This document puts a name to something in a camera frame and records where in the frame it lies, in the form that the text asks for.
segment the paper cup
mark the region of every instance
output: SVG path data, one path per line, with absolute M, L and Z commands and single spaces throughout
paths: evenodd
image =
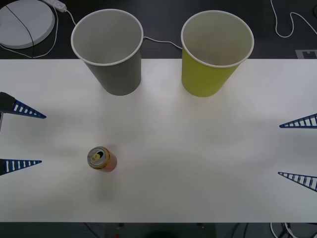
M 95 11 L 75 26 L 71 46 L 109 93 L 126 95 L 141 82 L 141 23 L 117 9 Z
M 251 54 L 254 38 L 239 17 L 224 11 L 203 11 L 189 18 L 181 33 L 182 83 L 198 97 L 215 94 Z

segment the white round device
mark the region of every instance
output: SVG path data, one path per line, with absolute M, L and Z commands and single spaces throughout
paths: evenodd
M 34 45 L 44 40 L 54 28 L 54 14 L 41 1 L 19 0 L 7 6 L 28 28 Z M 0 9 L 0 44 L 11 49 L 33 46 L 30 34 L 8 8 Z

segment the dark floor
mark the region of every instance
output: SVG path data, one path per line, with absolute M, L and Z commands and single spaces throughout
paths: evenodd
M 0 1 L 0 7 L 14 0 Z M 87 14 L 105 8 L 125 10 L 136 16 L 141 22 L 144 35 L 172 41 L 181 46 L 180 33 L 183 24 L 192 15 L 205 10 L 222 10 L 242 18 L 251 28 L 255 38 L 252 59 L 297 59 L 296 50 L 317 50 L 317 35 L 298 16 L 293 16 L 295 30 L 291 37 L 280 38 L 275 33 L 275 18 L 270 0 L 89 0 L 85 4 L 78 0 L 61 0 L 78 22 Z M 316 0 L 273 0 L 278 16 L 278 31 L 288 35 L 291 31 L 289 13 L 294 11 L 302 15 L 315 29 L 317 18 L 313 15 Z M 59 27 L 54 49 L 42 59 L 76 59 L 70 45 L 70 36 L 74 28 L 70 16 L 57 12 Z M 55 28 L 41 43 L 35 46 L 35 55 L 46 53 L 53 45 Z M 32 55 L 32 49 L 21 50 Z M 317 59 L 316 54 L 303 53 L 305 58 Z M 142 45 L 142 58 L 177 59 L 181 51 L 170 44 L 158 44 L 145 40 Z M 24 56 L 0 48 L 0 59 L 25 59 Z
M 119 228 L 114 223 L 88 223 L 100 238 L 232 238 L 236 224 L 124 224 Z M 241 223 L 234 238 L 242 238 L 246 224 Z M 277 235 L 282 231 L 281 224 L 273 224 Z M 312 224 L 291 224 L 292 232 L 299 238 L 311 238 L 317 233 Z M 83 223 L 0 223 L 1 238 L 96 238 Z M 268 223 L 251 223 L 245 238 L 273 238 Z

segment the can lid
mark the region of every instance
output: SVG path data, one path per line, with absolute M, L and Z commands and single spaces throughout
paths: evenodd
M 106 163 L 108 158 L 107 151 L 101 147 L 98 146 L 91 151 L 89 151 L 87 156 L 88 164 L 92 167 L 98 167 Z

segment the yellow paper cup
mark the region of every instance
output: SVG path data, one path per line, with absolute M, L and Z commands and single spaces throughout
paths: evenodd
M 215 94 L 251 54 L 254 38 L 249 26 L 225 11 L 203 11 L 182 29 L 182 83 L 198 97 Z

